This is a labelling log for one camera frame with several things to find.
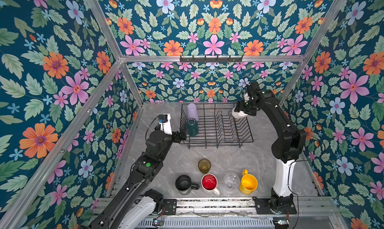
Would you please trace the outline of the cream white mug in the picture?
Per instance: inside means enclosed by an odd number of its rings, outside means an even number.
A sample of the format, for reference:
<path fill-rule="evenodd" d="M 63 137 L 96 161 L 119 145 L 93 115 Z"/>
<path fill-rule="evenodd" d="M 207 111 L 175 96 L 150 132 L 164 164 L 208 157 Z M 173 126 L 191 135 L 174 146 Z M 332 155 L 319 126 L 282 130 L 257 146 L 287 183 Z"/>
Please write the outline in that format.
<path fill-rule="evenodd" d="M 235 109 L 236 109 L 236 108 L 233 108 L 233 109 L 232 109 L 232 116 L 233 116 L 235 119 L 241 119 L 241 118 L 245 118 L 245 117 L 248 116 L 248 114 L 244 113 L 243 111 L 236 112 Z"/>

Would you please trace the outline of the dark green mug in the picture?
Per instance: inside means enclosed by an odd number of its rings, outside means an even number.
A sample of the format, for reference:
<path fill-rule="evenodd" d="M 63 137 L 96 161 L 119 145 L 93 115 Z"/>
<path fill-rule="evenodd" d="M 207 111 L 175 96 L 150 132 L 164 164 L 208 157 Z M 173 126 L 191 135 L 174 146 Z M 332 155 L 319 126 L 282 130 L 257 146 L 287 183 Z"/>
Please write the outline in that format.
<path fill-rule="evenodd" d="M 190 137 L 195 137 L 199 133 L 198 122 L 194 118 L 190 118 L 186 123 L 187 133 Z"/>

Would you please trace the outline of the lilac plastic cup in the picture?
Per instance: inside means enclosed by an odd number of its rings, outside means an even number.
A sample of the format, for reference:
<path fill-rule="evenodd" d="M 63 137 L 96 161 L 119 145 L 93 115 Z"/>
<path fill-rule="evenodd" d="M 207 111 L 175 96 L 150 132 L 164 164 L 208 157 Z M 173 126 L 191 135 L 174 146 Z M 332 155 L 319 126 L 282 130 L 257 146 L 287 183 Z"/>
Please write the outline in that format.
<path fill-rule="evenodd" d="M 199 121 L 199 113 L 196 104 L 190 103 L 187 105 L 187 116 L 188 119 L 194 119 L 197 122 Z"/>

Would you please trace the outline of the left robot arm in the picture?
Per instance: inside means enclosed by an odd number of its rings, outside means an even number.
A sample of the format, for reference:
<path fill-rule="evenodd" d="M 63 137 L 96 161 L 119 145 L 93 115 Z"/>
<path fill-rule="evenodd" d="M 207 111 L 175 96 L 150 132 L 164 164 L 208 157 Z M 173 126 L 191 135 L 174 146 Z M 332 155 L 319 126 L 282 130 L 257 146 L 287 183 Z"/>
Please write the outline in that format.
<path fill-rule="evenodd" d="M 94 219 L 89 226 L 79 226 L 80 229 L 113 229 L 128 213 L 142 191 L 149 186 L 162 169 L 173 143 L 187 139 L 186 132 L 171 132 L 166 134 L 161 130 L 151 132 L 146 140 L 146 150 L 136 160 L 130 175 L 109 205 Z"/>

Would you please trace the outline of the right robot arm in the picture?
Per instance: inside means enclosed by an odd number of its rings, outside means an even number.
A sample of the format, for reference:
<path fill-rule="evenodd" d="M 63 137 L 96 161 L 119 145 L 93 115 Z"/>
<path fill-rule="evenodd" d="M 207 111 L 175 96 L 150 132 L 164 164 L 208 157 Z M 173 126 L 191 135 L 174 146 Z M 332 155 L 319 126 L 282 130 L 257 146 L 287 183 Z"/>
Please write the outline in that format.
<path fill-rule="evenodd" d="M 272 153 L 277 160 L 277 172 L 271 197 L 287 199 L 293 195 L 293 172 L 303 151 L 306 134 L 288 118 L 271 90 L 262 90 L 257 82 L 252 82 L 246 86 L 244 99 L 237 101 L 232 115 L 240 119 L 256 116 L 260 110 L 268 116 L 278 136 L 272 144 Z"/>

